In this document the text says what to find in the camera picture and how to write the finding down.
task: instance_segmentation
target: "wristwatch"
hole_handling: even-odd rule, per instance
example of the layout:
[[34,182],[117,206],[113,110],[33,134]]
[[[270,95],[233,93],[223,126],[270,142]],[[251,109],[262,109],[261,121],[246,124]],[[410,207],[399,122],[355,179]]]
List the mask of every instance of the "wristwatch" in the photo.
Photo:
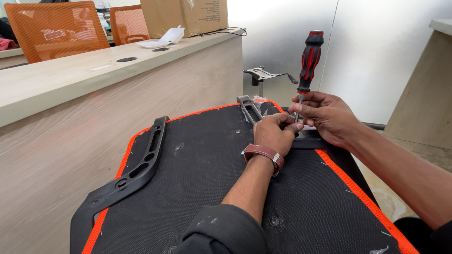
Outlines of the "wristwatch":
[[273,165],[275,166],[275,171],[273,172],[273,177],[279,174],[279,171],[284,166],[284,158],[277,153],[275,150],[268,148],[266,146],[261,145],[253,145],[249,144],[245,150],[242,151],[243,159],[245,160],[245,164],[248,164],[248,161],[253,157],[253,155],[263,155],[268,157],[273,161]]

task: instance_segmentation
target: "office chair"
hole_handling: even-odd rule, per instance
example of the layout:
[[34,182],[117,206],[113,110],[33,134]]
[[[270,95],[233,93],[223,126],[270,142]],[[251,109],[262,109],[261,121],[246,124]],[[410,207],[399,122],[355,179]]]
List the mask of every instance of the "office chair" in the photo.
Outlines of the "office chair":
[[116,46],[150,39],[141,5],[110,8],[110,23]]
[[29,63],[110,47],[92,1],[5,4]]

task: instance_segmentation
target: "black cable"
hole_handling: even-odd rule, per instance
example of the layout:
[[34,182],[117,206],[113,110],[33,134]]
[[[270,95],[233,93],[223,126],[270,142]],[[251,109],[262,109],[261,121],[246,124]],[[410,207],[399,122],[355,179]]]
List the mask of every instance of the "black cable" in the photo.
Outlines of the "black cable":
[[[231,33],[231,32],[221,32],[222,30],[226,30],[226,29],[228,29],[228,28],[238,28],[238,29],[242,29],[243,31],[245,31],[245,34],[237,34],[237,33]],[[231,33],[231,34],[235,34],[235,35],[238,35],[238,36],[247,36],[247,35],[248,35],[248,33],[246,32],[246,30],[243,29],[243,28],[240,28],[240,27],[220,28],[219,30],[216,30],[216,31],[212,31],[212,32],[208,32],[208,33],[201,33],[200,35],[201,35],[201,37],[202,37],[204,34],[209,35],[209,34],[216,34],[216,33]]]

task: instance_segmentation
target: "screwdriver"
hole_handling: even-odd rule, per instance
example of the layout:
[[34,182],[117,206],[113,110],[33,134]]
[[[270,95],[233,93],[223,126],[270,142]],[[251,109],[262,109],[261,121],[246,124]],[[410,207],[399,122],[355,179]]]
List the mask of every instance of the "screwdriver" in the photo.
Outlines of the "screwdriver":
[[[300,84],[297,87],[298,102],[302,103],[305,95],[309,93],[309,85],[311,85],[314,77],[314,69],[319,63],[320,47],[325,41],[323,40],[323,31],[310,31],[306,38],[306,48],[301,57],[301,73]],[[300,114],[295,115],[295,122],[298,122]]]

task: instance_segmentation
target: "red cloth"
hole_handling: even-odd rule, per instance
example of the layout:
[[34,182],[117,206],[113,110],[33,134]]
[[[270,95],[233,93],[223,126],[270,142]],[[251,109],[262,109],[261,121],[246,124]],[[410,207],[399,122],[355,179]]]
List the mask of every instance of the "red cloth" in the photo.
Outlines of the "red cloth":
[[10,49],[17,47],[13,40],[0,38],[0,50]]

